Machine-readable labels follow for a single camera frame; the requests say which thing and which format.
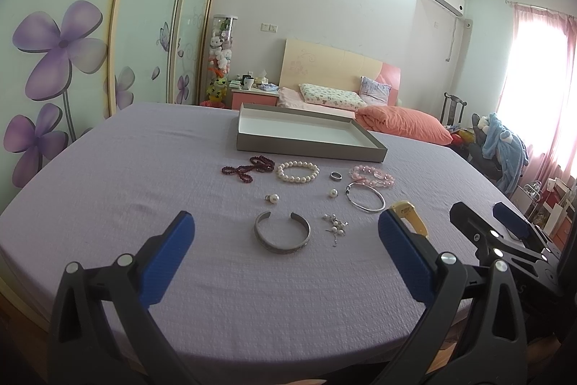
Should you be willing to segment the cream pink headboard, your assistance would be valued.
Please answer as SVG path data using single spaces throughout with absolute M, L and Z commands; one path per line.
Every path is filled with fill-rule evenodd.
M 400 68 L 386 62 L 298 39 L 287 39 L 279 86 L 297 90 L 301 83 L 358 92 L 361 77 L 391 86 L 389 105 L 399 96 Z

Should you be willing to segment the dark wooden chair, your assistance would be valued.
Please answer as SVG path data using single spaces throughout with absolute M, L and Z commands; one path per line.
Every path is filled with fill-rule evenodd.
M 467 102 L 447 92 L 443 94 L 443 98 L 440 122 L 446 127 L 460 125 Z

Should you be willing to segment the floral white pillow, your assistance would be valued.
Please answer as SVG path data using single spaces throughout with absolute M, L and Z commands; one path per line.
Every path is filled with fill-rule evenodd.
M 356 111 L 367 106 L 367 103 L 353 91 L 334 89 L 309 83 L 300 84 L 299 91 L 304 102 L 310 105 L 324 105 L 328 108 L 349 111 Z

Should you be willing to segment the grey shallow jewelry tray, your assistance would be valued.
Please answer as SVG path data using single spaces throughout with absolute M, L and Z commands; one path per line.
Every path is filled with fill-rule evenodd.
M 252 104 L 239 111 L 237 149 L 375 163 L 384 162 L 387 153 L 352 118 Z

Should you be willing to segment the wall switch plate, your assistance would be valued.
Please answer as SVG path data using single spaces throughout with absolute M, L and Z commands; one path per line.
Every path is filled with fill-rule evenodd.
M 277 33 L 278 27 L 276 25 L 271 25 L 270 23 L 263 23 L 260 25 L 260 30 L 263 32 Z

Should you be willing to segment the pearl charm cluster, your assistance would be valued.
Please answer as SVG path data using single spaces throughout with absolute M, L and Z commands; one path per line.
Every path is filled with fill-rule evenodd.
M 338 240 L 346 236 L 348 222 L 341 221 L 334 214 L 324 214 L 322 219 L 330 225 L 326 232 L 331 234 L 334 239 L 334 247 L 337 247 Z

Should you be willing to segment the purple bed cover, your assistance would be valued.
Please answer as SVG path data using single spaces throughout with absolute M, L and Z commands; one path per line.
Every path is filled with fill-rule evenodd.
M 1 275 L 43 316 L 67 263 L 110 265 L 181 211 L 195 241 L 162 301 L 161 331 L 205 383 L 268 383 L 389 359 L 416 325 L 415 302 L 378 236 L 322 159 L 311 184 L 222 168 L 236 148 L 229 110 L 138 102 L 50 161 L 1 215 Z M 338 240 L 322 217 L 348 222 Z

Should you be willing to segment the pink bed sheet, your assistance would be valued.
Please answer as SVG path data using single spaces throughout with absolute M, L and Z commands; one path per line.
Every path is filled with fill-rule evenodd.
M 335 109 L 325 105 L 308 104 L 308 102 L 304 101 L 300 92 L 287 87 L 281 87 L 278 94 L 277 106 L 279 108 L 318 112 L 350 119 L 355 118 L 355 112 L 351 110 Z

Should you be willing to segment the blue patterned pillow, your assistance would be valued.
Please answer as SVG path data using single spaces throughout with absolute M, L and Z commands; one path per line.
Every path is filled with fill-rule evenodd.
M 388 105 L 391 86 L 366 76 L 361 77 L 359 96 L 368 105 Z

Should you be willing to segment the blue plush robe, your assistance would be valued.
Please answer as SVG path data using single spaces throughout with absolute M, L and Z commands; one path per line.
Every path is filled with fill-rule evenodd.
M 514 193 L 524 168 L 529 163 L 524 142 L 518 135 L 504 126 L 496 113 L 488 116 L 486 139 L 481 148 L 486 159 L 496 157 L 502 171 L 502 177 L 497 181 L 497 188 L 505 195 Z

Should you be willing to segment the pink white nightstand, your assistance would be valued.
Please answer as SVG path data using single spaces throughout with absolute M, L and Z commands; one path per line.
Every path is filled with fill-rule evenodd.
M 252 88 L 250 90 L 231 89 L 227 97 L 227 106 L 232 110 L 239 110 L 243 104 L 275 106 L 278 102 L 277 91 L 267 92 Z

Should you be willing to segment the green yellow plush toy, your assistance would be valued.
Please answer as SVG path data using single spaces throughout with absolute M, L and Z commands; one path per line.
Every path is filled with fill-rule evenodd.
M 223 102 L 227 94 L 227 79 L 215 77 L 206 90 L 209 102 Z

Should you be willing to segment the clear tube of plush toys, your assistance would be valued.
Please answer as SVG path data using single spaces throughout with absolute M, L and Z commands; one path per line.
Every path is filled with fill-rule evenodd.
M 227 79 L 227 93 L 229 87 L 229 72 L 233 56 L 233 33 L 238 18 L 236 16 L 216 15 L 209 30 L 208 56 L 206 68 L 206 90 L 215 77 Z M 209 108 L 222 109 L 223 102 L 209 102 L 206 92 L 201 105 Z

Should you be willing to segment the pink curtain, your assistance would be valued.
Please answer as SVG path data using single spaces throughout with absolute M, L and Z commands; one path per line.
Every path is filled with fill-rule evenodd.
M 525 143 L 523 181 L 576 183 L 576 18 L 514 3 L 497 115 Z

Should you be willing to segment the wardrobe with flower print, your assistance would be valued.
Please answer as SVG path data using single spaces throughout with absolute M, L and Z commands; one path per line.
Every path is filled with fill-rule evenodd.
M 1 203 L 135 102 L 199 102 L 211 0 L 1 0 Z

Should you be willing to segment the thin silver bangle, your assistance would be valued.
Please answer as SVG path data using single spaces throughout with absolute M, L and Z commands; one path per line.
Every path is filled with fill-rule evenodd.
M 356 209 L 369 214 L 379 214 L 386 208 L 384 196 L 369 185 L 351 182 L 345 189 L 345 197 Z

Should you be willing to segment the folded coral duvet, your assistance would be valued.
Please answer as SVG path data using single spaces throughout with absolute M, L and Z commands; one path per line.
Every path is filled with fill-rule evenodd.
M 426 142 L 449 145 L 451 133 L 432 115 L 402 106 L 368 105 L 358 109 L 355 120 L 366 130 Z

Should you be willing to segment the white mug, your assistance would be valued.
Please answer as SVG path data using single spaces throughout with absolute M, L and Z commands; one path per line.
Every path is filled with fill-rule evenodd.
M 248 91 L 252 88 L 254 83 L 254 79 L 252 77 L 248 77 L 245 80 L 243 80 L 243 89 Z

